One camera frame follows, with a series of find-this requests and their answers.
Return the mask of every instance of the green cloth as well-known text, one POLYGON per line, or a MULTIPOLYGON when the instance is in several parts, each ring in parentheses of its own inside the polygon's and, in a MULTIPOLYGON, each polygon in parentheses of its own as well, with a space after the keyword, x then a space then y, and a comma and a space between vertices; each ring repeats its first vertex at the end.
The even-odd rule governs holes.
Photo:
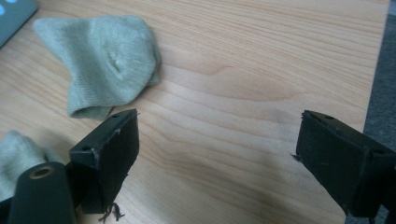
POLYGON ((47 161, 62 159, 16 131, 6 133, 0 142, 0 202, 14 195, 18 177, 24 171, 47 161))
POLYGON ((34 30, 72 76, 67 114, 105 119, 146 86, 159 83, 160 53, 146 23, 134 16, 38 19, 34 30))

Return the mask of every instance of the wooden table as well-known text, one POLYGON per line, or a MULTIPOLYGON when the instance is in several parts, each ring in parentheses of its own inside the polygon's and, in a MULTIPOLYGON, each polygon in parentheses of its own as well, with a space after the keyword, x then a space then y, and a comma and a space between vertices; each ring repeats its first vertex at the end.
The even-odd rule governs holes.
POLYGON ((362 130, 387 0, 38 4, 0 50, 0 134, 18 130, 66 161, 100 121, 66 116, 71 77, 33 21, 132 14, 160 46, 161 83, 115 110, 138 109, 141 138, 116 200, 125 213, 119 223, 344 222, 290 154, 305 109, 362 130))

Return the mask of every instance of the white dot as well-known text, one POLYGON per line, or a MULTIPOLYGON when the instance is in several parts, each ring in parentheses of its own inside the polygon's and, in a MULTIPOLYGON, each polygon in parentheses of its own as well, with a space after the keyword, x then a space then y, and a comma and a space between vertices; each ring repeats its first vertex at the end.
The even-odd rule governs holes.
POLYGON ((6 9, 0 5, 0 16, 4 15, 6 13, 6 9))

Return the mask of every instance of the gray carpet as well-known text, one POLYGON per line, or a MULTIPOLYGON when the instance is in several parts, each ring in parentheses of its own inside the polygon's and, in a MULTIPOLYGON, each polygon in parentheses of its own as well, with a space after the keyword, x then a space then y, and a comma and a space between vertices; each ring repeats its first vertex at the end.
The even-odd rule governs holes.
MULTIPOLYGON (((364 133, 396 149, 396 0, 392 0, 387 26, 375 71, 364 133)), ((381 208, 375 224, 385 223, 387 209, 381 208)), ((346 224, 369 223, 367 218, 347 217, 346 224)))

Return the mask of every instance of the keyboard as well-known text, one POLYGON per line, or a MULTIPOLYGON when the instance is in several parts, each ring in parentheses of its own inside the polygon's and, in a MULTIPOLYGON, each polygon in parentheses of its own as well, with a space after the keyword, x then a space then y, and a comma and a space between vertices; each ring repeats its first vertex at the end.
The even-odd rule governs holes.
POLYGON ((36 11, 35 0, 0 0, 0 48, 36 11))

